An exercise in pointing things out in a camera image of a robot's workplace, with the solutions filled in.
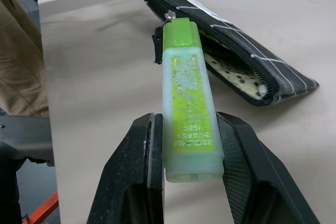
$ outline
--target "table surface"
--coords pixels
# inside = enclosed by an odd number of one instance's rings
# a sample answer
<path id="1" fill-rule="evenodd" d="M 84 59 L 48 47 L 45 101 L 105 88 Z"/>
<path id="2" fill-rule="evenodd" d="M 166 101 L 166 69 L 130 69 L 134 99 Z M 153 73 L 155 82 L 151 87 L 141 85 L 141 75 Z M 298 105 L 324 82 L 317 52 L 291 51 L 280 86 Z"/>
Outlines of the table surface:
<path id="1" fill-rule="evenodd" d="M 209 74 L 217 111 L 250 123 L 321 223 L 336 219 L 335 0 L 198 0 L 321 87 L 257 108 Z M 133 120 L 162 111 L 162 69 L 143 0 L 40 5 L 62 224 L 86 223 L 104 164 Z M 166 223 L 233 223 L 222 181 L 165 183 Z"/>

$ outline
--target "polka dot lining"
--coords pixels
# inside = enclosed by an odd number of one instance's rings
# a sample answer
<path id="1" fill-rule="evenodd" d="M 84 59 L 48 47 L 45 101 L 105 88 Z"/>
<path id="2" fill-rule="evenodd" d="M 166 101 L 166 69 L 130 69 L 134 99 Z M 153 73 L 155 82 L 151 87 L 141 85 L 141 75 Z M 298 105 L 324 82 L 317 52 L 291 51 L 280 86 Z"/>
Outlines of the polka dot lining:
<path id="1" fill-rule="evenodd" d="M 204 59 L 226 80 L 245 92 L 247 95 L 256 100 L 261 100 L 263 98 L 258 90 L 258 87 L 263 85 L 263 82 L 249 69 L 242 66 L 236 66 L 223 59 L 215 59 L 208 54 L 204 54 Z"/>

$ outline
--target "black clamp jaw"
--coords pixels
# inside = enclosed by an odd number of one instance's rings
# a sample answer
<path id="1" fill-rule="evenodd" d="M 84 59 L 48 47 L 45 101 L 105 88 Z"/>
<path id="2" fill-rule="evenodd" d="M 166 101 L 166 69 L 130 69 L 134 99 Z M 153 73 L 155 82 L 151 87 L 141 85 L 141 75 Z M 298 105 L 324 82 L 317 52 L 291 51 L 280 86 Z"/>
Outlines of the black clamp jaw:
<path id="1" fill-rule="evenodd" d="M 235 224 L 318 224 L 284 164 L 239 118 L 217 113 Z M 163 223 L 161 114 L 136 119 L 102 172 L 87 224 Z"/>

